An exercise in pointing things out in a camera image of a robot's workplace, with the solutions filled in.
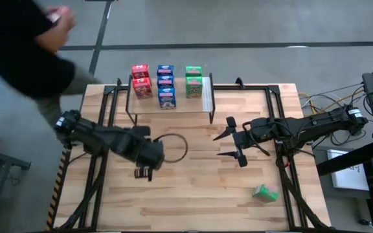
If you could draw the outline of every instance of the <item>wooden tabletop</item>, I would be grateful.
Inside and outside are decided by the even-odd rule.
[[[97,121],[103,85],[89,85],[82,116]],[[295,84],[280,84],[286,117],[303,117]],[[217,156],[235,150],[232,137],[213,142],[226,126],[226,117],[237,124],[268,117],[262,91],[216,91],[213,125],[208,113],[139,115],[139,125],[149,125],[152,138],[163,133],[180,133],[189,143],[186,158],[177,164],[163,164],[153,181],[134,179],[135,165],[109,153],[98,230],[288,230],[273,142],[261,146],[267,157],[255,148],[245,150],[248,166],[240,168],[236,160]],[[131,126],[125,113],[126,92],[118,96],[115,125]],[[163,139],[167,159],[176,159],[184,150],[177,138]],[[304,150],[311,151],[310,146]],[[82,153],[74,148],[71,157]],[[302,195],[322,222],[330,225],[319,176],[313,157],[295,156]],[[63,224],[83,198],[89,156],[69,165],[54,226]],[[279,190],[278,200],[264,204],[251,197],[256,186],[268,184]],[[295,221],[300,226],[295,200],[291,198]]]

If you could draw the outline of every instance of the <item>stacked boxes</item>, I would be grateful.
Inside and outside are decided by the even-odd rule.
[[[186,97],[187,98],[201,98],[202,97],[202,68],[191,67],[185,68],[185,83],[186,83]]]
[[[149,77],[149,66],[134,65],[132,66],[132,86],[136,97],[139,100],[152,98],[152,85]]]
[[[158,65],[157,86],[158,100],[162,109],[175,109],[174,66]]]

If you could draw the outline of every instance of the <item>white paper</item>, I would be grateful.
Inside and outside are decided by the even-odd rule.
[[[333,159],[338,156],[348,153],[347,151],[328,150],[328,158]],[[333,187],[349,188],[355,190],[369,191],[367,177],[363,169],[363,165],[355,165],[353,167],[332,173]]]

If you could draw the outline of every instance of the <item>small box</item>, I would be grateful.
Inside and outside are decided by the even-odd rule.
[[[202,77],[186,77],[185,83],[187,98],[202,97]]]
[[[133,78],[149,78],[149,65],[134,65],[132,66]]]
[[[253,197],[264,203],[270,203],[277,200],[278,192],[276,188],[272,188],[262,184],[254,189]]]
[[[173,88],[174,77],[173,76],[158,76],[157,86],[158,88]]]
[[[152,98],[152,88],[149,78],[133,79],[132,86],[138,100]]]
[[[158,99],[161,109],[175,109],[175,89],[174,88],[164,88],[158,89]]]
[[[185,67],[185,76],[186,77],[200,77],[202,76],[201,67]]]
[[[158,71],[156,72],[158,76],[174,75],[173,65],[158,65]]]

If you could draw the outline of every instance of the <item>green toy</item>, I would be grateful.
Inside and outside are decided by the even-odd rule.
[[[270,203],[277,200],[278,192],[274,188],[262,184],[254,189],[253,197],[264,203]]]

